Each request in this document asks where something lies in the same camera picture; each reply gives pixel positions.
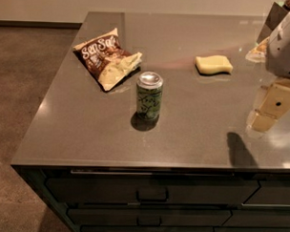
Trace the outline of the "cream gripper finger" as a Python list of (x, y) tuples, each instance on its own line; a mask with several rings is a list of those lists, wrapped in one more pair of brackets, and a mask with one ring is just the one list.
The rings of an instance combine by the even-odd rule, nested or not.
[(258, 112), (253, 111), (250, 115), (250, 126), (257, 132), (267, 132), (275, 124), (277, 120), (270, 116), (262, 116)]

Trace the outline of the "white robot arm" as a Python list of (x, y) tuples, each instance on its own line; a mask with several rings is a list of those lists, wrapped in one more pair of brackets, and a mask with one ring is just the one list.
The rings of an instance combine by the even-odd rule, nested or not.
[(247, 120), (260, 133), (269, 131), (290, 110), (290, 12), (270, 34), (265, 66), (277, 79), (259, 88)]

